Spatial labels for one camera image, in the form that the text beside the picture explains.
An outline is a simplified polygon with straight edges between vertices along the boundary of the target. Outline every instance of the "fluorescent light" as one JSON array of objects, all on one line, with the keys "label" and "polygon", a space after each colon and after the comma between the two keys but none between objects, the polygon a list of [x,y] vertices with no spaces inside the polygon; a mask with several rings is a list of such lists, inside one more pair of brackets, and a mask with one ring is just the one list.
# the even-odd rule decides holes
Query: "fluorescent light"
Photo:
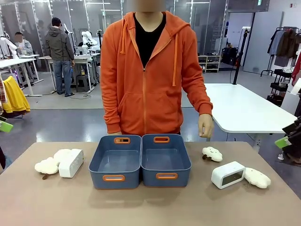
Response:
[{"label": "fluorescent light", "polygon": [[99,5],[102,5],[103,3],[100,3],[100,2],[87,2],[86,4],[99,4]]},{"label": "fluorescent light", "polygon": [[209,4],[209,1],[204,1],[204,2],[187,2],[186,4]]},{"label": "fluorescent light", "polygon": [[120,9],[101,9],[101,11],[121,11]]}]

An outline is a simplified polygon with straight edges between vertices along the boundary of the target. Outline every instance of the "blue storage basket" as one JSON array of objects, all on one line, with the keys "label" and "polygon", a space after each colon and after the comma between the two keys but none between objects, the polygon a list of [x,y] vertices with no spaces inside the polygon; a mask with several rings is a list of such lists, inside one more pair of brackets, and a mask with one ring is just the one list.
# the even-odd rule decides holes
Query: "blue storage basket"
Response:
[{"label": "blue storage basket", "polygon": [[104,136],[89,171],[96,189],[131,189],[139,185],[140,165],[140,136]]},{"label": "blue storage basket", "polygon": [[185,187],[191,161],[182,137],[177,134],[144,135],[141,167],[146,186]]}]

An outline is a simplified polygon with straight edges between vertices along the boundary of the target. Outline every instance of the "hoodie drawstring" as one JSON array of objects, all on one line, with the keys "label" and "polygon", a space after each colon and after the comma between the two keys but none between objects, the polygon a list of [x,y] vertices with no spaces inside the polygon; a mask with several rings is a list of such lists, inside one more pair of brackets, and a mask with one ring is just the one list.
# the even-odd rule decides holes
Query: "hoodie drawstring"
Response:
[{"label": "hoodie drawstring", "polygon": [[126,53],[126,31],[127,31],[127,21],[125,21],[123,29],[122,29],[122,49],[121,49],[121,54]]},{"label": "hoodie drawstring", "polygon": [[175,45],[174,45],[174,75],[173,75],[173,86],[175,86],[175,75],[177,69],[177,54],[178,54],[178,33],[175,35]]}]

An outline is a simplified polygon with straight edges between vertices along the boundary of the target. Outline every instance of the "blue jeans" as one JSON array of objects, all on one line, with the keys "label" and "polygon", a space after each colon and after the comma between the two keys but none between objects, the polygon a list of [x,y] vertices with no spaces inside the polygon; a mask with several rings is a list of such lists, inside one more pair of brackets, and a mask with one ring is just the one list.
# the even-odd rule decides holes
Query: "blue jeans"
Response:
[{"label": "blue jeans", "polygon": [[58,93],[63,92],[63,78],[62,72],[64,74],[64,81],[65,81],[65,95],[71,93],[71,60],[67,61],[53,61],[53,66],[55,70],[55,82],[56,82],[56,89]]}]

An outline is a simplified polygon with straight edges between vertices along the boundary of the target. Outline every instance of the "brown table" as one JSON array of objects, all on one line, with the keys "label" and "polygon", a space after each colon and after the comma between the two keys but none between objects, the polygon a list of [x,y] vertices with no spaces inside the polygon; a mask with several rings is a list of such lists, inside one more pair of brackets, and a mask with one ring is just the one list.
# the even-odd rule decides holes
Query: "brown table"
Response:
[{"label": "brown table", "polygon": [[[218,148],[222,163],[204,161],[205,146]],[[285,226],[300,225],[301,201],[280,176],[244,142],[186,143],[192,169],[186,188],[96,190],[88,165],[97,143],[35,143],[0,175],[3,226]],[[42,180],[34,164],[60,148],[84,150],[85,163],[72,179]],[[265,173],[269,189],[247,181],[219,190],[215,167],[238,161]]]}]

